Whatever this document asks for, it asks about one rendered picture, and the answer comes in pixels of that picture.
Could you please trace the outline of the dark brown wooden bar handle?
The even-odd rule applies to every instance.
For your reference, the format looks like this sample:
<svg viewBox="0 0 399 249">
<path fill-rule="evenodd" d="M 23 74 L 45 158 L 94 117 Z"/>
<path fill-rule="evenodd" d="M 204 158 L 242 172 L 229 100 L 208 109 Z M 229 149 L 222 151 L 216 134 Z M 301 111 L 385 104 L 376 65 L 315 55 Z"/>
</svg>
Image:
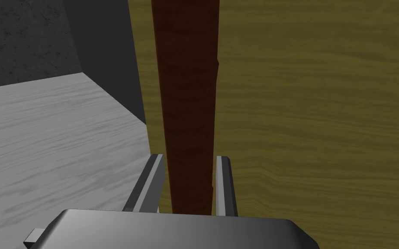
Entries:
<svg viewBox="0 0 399 249">
<path fill-rule="evenodd" d="M 151 0 L 171 208 L 212 213 L 220 0 Z"/>
</svg>

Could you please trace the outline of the olive wooden cupboard door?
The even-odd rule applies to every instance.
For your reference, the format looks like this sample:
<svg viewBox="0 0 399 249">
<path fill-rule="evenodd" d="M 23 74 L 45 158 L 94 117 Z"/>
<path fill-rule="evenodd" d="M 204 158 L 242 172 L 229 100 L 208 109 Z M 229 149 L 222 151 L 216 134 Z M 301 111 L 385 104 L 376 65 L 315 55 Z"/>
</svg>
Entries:
<svg viewBox="0 0 399 249">
<path fill-rule="evenodd" d="M 220 0 L 215 130 L 240 216 L 399 249 L 399 0 Z"/>
</svg>

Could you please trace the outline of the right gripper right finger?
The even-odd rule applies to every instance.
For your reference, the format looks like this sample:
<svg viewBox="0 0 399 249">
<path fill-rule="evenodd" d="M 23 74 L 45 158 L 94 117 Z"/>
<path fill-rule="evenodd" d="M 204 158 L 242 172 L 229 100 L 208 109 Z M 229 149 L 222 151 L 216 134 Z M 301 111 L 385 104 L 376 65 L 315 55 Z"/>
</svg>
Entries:
<svg viewBox="0 0 399 249">
<path fill-rule="evenodd" d="M 216 215 L 238 216 L 231 161 L 227 156 L 216 157 Z"/>
</svg>

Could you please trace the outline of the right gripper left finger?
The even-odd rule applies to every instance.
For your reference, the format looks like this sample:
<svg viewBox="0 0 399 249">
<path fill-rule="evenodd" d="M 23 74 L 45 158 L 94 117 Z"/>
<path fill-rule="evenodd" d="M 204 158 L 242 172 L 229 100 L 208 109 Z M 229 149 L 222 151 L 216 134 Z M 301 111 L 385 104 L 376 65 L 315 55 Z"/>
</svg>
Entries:
<svg viewBox="0 0 399 249">
<path fill-rule="evenodd" d="M 158 213 L 164 179 L 164 156 L 152 154 L 122 211 Z"/>
</svg>

